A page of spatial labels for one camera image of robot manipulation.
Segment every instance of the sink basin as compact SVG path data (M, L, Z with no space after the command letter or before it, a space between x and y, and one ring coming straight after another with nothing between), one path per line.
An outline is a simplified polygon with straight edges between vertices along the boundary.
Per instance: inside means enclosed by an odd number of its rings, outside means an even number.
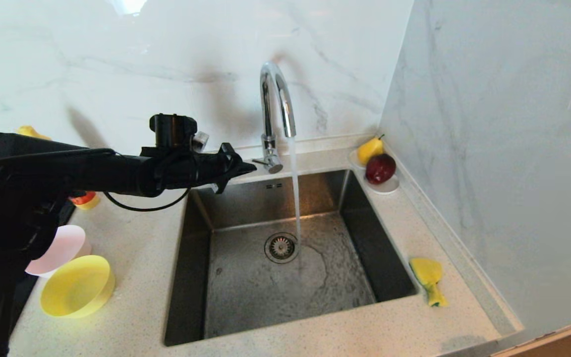
M416 289L351 170L188 195L165 345L402 298Z

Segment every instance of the apple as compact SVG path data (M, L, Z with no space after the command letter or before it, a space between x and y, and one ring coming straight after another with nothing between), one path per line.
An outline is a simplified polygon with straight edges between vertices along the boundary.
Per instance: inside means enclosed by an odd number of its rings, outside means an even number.
M373 156L367 161L365 178L372 185L380 185L389 180L396 172L396 161L387 154Z

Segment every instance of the pink bowl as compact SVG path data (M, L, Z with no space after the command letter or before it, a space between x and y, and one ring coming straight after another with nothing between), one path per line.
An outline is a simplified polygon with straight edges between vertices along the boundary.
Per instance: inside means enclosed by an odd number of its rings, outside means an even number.
M41 258L32 260L25 272L49 278L63 264L91 253L91 245L85 238L85 231L79 226L69 224L57 228L52 245Z

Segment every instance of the cable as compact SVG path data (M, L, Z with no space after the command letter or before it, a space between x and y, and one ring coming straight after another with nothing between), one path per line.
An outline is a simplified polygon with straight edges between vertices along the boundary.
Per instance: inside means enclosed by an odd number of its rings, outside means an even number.
M39 152L38 154L23 154L17 156L10 156L8 158L0 159L0 166L8 163L18 163L23 161L31 161L43 158L65 158L67 156L81 156L81 155L95 155L95 154L109 154L114 155L116 151L112 149L80 149L80 150L67 150L67 151L52 151L52 152Z
M159 206L159 207L154 207L154 208L137 208L137 207L131 207L131 206L127 206L124 205L118 201L116 201L116 199L114 197L112 197L112 195L109 194L109 192L103 192L105 194L105 196L107 197L107 199L109 199L109 201L111 201L114 205L120 207L120 208L124 208L125 210L129 210L129 211L136 211L136 212L153 212L153 211L159 211L159 210L163 210L165 208L169 208L173 205L175 205L176 203L180 202L184 197L186 197L186 195L188 195L188 192L191 190L191 188L187 188L186 191L184 191L184 193L182 194L182 196L179 197L179 199L176 199L175 201L169 203L168 205L164 205L164 206Z

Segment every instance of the faucet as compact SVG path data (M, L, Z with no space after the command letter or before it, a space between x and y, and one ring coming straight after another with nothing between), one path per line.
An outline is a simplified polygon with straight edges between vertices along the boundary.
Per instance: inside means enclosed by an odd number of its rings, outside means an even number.
M263 140L263 160L252 160L255 163L265 165L270 174L276 174L283 169L279 155L277 154L277 137L272 132L272 118L270 115L270 82L277 90L279 105L281 107L281 119L284 121L285 136L292 138L296 135L294 125L294 115L292 113L292 99L287 89L286 80L279 67L271 61L261 66L260 73L260 90L261 90L261 108L263 109L263 127L264 132L261 135Z

